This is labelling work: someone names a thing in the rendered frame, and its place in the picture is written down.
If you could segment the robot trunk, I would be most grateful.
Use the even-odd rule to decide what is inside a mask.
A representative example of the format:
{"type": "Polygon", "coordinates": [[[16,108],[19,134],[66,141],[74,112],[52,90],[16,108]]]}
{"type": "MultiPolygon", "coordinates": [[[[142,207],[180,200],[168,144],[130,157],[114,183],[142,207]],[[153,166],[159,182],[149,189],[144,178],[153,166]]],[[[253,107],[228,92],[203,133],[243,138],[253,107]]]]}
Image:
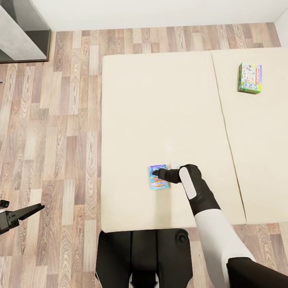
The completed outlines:
{"type": "Polygon", "coordinates": [[[154,283],[135,283],[134,273],[131,273],[129,280],[129,288],[159,288],[159,280],[157,273],[154,273],[154,283]]]}

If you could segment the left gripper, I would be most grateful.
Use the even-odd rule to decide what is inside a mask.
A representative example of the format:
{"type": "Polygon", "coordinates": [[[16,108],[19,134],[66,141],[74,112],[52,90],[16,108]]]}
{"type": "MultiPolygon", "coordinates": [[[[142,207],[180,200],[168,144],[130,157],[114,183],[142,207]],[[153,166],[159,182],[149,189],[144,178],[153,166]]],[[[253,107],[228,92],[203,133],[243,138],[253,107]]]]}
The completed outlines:
{"type": "Polygon", "coordinates": [[[35,204],[16,211],[4,211],[0,213],[0,235],[10,229],[19,226],[19,220],[25,220],[29,216],[45,208],[45,205],[35,204]]]}

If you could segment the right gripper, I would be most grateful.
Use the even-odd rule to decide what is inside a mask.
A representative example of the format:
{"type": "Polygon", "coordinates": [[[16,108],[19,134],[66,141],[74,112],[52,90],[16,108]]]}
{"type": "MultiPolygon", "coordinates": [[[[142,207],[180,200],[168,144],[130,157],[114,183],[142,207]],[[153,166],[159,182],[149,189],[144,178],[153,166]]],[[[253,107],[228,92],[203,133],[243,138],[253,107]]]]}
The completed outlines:
{"type": "Polygon", "coordinates": [[[153,175],[158,176],[159,179],[161,180],[166,180],[167,182],[171,182],[174,184],[178,184],[178,182],[175,182],[172,179],[172,173],[174,170],[166,170],[164,168],[160,168],[159,170],[155,170],[152,172],[153,175]]]}

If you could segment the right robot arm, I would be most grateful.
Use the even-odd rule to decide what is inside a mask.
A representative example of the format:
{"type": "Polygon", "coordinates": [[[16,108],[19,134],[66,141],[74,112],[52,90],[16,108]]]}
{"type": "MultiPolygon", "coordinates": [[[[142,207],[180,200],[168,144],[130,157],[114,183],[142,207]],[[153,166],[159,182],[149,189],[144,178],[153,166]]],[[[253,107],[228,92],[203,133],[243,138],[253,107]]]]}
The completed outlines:
{"type": "Polygon", "coordinates": [[[182,182],[215,288],[288,288],[288,276],[258,264],[220,210],[198,166],[170,162],[152,172],[161,180],[182,182]]]}

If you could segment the board game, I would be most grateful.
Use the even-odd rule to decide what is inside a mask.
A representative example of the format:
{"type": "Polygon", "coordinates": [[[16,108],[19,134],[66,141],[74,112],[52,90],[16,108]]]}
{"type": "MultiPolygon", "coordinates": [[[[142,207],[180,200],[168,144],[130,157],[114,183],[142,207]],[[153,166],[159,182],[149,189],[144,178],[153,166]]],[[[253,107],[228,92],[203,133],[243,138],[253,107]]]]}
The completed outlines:
{"type": "Polygon", "coordinates": [[[158,176],[152,174],[152,172],[159,170],[160,168],[166,169],[166,165],[149,166],[151,190],[169,188],[169,184],[166,180],[161,180],[158,176]]]}
{"type": "Polygon", "coordinates": [[[244,62],[240,64],[238,91],[255,94],[262,91],[262,65],[244,62]]]}

